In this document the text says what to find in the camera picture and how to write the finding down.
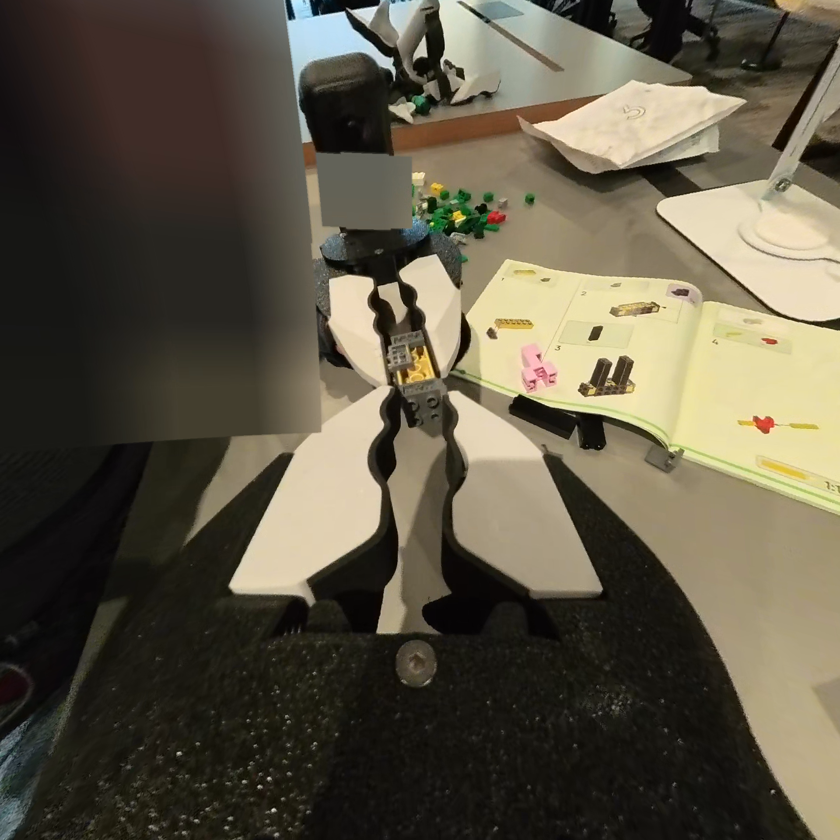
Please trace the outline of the grey yellow brick assembly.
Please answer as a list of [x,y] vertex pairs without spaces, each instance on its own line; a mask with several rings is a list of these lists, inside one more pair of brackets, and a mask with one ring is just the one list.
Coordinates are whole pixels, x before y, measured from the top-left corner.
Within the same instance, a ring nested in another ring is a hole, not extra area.
[[430,382],[438,378],[438,368],[423,330],[400,332],[389,337],[385,365],[400,387]]

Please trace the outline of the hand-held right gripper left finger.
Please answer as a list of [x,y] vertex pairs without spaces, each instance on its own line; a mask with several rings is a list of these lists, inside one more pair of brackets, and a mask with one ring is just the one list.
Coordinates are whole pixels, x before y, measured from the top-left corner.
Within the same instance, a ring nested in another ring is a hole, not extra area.
[[291,456],[229,582],[235,595],[334,601],[355,632],[375,632],[397,567],[388,480],[402,398],[376,388]]

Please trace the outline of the pale green instruction booklet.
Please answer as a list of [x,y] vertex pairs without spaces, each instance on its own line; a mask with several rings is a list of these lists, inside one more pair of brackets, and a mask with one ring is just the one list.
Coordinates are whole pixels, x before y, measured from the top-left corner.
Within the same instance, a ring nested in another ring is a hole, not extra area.
[[[617,420],[689,461],[838,514],[838,332],[703,301],[685,282],[511,259],[466,320],[460,379]],[[555,364],[555,388],[524,394],[528,343]]]

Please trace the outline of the grey wood-edged table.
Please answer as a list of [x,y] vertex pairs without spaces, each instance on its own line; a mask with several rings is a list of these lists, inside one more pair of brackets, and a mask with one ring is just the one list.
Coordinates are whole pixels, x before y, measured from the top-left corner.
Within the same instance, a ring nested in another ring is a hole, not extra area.
[[690,74],[533,5],[505,2],[517,13],[492,19],[488,2],[441,2],[445,56],[468,76],[497,70],[491,98],[434,108],[392,130],[399,153],[519,131],[558,119],[628,81],[686,85]]

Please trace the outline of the dark grey square brick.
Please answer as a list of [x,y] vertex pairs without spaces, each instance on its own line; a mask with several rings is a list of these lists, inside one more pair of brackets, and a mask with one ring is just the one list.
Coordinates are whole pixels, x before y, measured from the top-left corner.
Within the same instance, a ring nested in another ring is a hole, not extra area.
[[420,381],[402,387],[402,409],[410,427],[429,427],[440,420],[445,390],[437,381]]

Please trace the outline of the black office chair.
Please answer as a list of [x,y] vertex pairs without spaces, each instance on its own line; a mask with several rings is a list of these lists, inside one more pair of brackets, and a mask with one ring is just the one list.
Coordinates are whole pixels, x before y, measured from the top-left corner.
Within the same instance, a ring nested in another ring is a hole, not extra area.
[[723,37],[723,46],[716,54],[718,67],[742,70],[752,76],[782,68],[779,41],[791,17],[784,9],[784,2],[717,2],[715,12],[719,23],[724,23],[727,17],[742,18],[736,25],[736,34]]
[[[570,2],[561,16],[598,35],[612,38],[616,31],[613,1]],[[630,40],[630,45],[644,54],[671,62],[683,46],[685,33],[707,45],[707,60],[719,57],[720,36],[717,27],[693,14],[691,1],[636,1],[646,16],[647,28]]]

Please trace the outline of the white paper bag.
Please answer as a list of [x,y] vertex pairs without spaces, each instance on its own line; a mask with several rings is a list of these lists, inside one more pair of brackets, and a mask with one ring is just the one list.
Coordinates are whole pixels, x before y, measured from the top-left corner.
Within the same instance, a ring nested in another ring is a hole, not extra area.
[[562,118],[518,120],[523,132],[596,175],[716,153],[720,122],[745,102],[705,87],[631,80]]

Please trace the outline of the long black brick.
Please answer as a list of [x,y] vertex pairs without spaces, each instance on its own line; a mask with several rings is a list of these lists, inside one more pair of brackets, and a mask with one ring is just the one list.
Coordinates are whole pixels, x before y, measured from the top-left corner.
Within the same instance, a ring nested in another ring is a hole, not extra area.
[[571,438],[578,425],[574,413],[547,406],[525,395],[514,397],[508,412],[513,417],[564,439]]

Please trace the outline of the white lamp base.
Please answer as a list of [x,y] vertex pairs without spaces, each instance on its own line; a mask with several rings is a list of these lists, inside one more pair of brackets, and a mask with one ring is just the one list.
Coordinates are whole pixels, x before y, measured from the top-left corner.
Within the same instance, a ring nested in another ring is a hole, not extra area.
[[839,318],[838,206],[795,184],[815,132],[839,104],[835,45],[765,181],[664,198],[657,215],[769,311],[826,325]]

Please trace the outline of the pink brick figure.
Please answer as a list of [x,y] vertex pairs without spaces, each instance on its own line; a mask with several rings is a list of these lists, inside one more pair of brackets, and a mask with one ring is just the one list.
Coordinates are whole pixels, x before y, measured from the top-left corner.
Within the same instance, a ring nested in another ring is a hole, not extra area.
[[525,395],[553,389],[559,383],[558,369],[547,357],[546,350],[541,345],[536,343],[522,345],[520,361],[521,385]]

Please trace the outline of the pile of coloured bricks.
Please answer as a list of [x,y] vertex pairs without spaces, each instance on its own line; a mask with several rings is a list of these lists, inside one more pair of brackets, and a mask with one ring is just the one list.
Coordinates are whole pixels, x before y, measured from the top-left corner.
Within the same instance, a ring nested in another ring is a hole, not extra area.
[[511,198],[496,192],[474,194],[464,187],[449,189],[422,171],[412,173],[411,184],[413,221],[457,245],[499,233],[518,207]]

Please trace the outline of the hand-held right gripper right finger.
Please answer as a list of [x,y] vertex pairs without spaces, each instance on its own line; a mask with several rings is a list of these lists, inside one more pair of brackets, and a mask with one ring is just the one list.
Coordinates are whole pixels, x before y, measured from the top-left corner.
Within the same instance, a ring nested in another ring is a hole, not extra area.
[[532,599],[598,597],[602,583],[543,451],[460,392],[448,454],[454,468],[455,550],[493,581]]

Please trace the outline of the white black objects heap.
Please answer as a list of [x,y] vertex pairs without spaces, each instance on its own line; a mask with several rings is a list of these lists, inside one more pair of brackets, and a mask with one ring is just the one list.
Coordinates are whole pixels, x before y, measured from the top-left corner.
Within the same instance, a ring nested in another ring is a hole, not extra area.
[[356,9],[344,10],[353,30],[393,64],[388,104],[420,95],[434,98],[436,106],[461,107],[477,98],[496,95],[501,85],[498,70],[468,76],[445,57],[438,1],[419,2],[402,30],[392,24],[391,6],[391,2],[380,2],[370,17]]

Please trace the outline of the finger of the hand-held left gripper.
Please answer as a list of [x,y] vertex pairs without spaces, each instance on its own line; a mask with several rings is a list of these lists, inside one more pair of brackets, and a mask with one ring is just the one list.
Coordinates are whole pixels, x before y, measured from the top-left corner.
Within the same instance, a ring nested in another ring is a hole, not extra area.
[[461,347],[463,309],[460,289],[438,255],[419,257],[399,270],[400,281],[414,293],[423,330],[440,378],[446,379]]
[[371,305],[375,282],[358,275],[329,280],[329,330],[338,351],[351,368],[373,387],[389,384],[382,336],[375,327],[377,313]]

